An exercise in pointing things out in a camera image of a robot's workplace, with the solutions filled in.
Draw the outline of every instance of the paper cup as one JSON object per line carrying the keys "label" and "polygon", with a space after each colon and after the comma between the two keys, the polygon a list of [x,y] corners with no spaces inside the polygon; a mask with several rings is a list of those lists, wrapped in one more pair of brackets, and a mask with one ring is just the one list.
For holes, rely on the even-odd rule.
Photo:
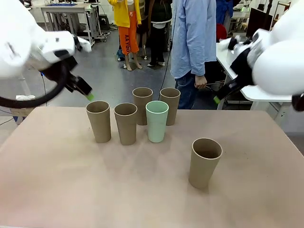
{"label": "paper cup", "polygon": [[163,141],[169,106],[163,101],[151,101],[146,105],[148,138],[153,143]]}
{"label": "paper cup", "polygon": [[105,143],[111,139],[110,105],[105,101],[94,101],[86,106],[95,140]]}
{"label": "paper cup", "polygon": [[120,142],[128,146],[136,142],[137,107],[131,103],[122,103],[114,109]]}
{"label": "paper cup", "polygon": [[174,88],[164,88],[161,90],[160,101],[168,104],[169,112],[167,118],[167,126],[174,125],[177,108],[179,106],[181,93],[178,89]]}
{"label": "paper cup", "polygon": [[149,88],[133,90],[134,104],[137,106],[137,124],[147,125],[146,105],[152,101],[153,91]]}
{"label": "paper cup", "polygon": [[222,147],[212,139],[200,138],[193,142],[189,173],[193,187],[203,189],[208,186],[222,153]]}

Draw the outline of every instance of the orange pants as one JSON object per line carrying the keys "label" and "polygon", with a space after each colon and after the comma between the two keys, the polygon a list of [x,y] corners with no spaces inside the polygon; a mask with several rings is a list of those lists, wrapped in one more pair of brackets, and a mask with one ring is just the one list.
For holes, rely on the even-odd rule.
{"label": "orange pants", "polygon": [[118,27],[120,45],[122,46],[123,54],[128,55],[130,52],[136,53],[139,51],[136,41],[137,19],[136,12],[129,12],[130,27]]}

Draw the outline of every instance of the white table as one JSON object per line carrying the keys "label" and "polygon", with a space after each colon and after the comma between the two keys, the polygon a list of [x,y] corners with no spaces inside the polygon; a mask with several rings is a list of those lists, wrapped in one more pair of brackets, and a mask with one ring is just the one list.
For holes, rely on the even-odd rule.
{"label": "white table", "polygon": [[42,17],[46,26],[46,30],[48,31],[48,26],[47,26],[47,21],[45,19],[44,13],[47,14],[47,19],[51,25],[51,30],[52,31],[58,31],[59,28],[57,26],[56,20],[54,20],[54,25],[52,23],[52,18],[51,18],[51,13],[57,14],[57,13],[65,13],[68,15],[67,19],[68,19],[68,23],[69,26],[71,28],[71,33],[74,35],[77,35],[76,31],[74,31],[73,29],[73,24],[75,23],[74,21],[72,21],[71,19],[71,14],[78,14],[78,13],[82,13],[85,15],[85,28],[86,28],[86,32],[88,33],[88,39],[91,43],[91,46],[95,43],[95,41],[92,38],[92,34],[91,34],[91,30],[90,28],[94,28],[95,27],[95,23],[98,26],[98,33],[101,36],[101,30],[100,30],[100,25],[99,25],[99,21],[95,20],[95,23],[93,22],[93,19],[90,19],[91,16],[90,14],[93,12],[93,7],[91,3],[81,3],[81,2],[75,2],[76,5],[74,6],[45,6],[45,5],[41,5],[41,6],[32,6],[32,8],[39,8],[41,10],[42,13]]}
{"label": "white table", "polygon": [[[227,53],[228,50],[221,51],[218,49],[217,44],[217,60],[223,66],[226,71],[226,79],[225,83],[229,81],[229,79],[235,79],[237,75],[230,68],[230,64],[227,61]],[[251,110],[261,110],[267,111],[269,105],[272,105],[276,110],[277,114],[274,117],[275,122],[280,125],[284,116],[286,115],[290,105],[291,105],[291,96],[278,96],[266,93],[259,86],[246,86],[241,89],[241,93],[244,97],[253,101],[251,106]],[[218,105],[218,110],[223,108],[224,100],[222,100]]]}

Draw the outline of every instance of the black pants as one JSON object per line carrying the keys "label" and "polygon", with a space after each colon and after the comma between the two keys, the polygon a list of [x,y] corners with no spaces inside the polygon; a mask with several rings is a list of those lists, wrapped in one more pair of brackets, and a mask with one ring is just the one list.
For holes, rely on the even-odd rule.
{"label": "black pants", "polygon": [[165,42],[165,27],[155,28],[151,24],[151,65],[156,65],[157,62],[164,62],[163,44]]}

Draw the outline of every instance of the yellow jacket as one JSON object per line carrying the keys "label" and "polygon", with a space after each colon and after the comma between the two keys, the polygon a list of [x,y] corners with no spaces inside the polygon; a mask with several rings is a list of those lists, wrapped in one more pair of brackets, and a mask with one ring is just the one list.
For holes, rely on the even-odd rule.
{"label": "yellow jacket", "polygon": [[[108,0],[108,2],[114,6],[114,20],[117,26],[122,27],[130,27],[130,19],[128,13],[128,3],[127,0],[124,2],[117,2],[117,0]],[[142,24],[141,14],[139,12],[139,0],[134,0],[135,4],[135,11],[136,11],[136,18],[137,24]]]}

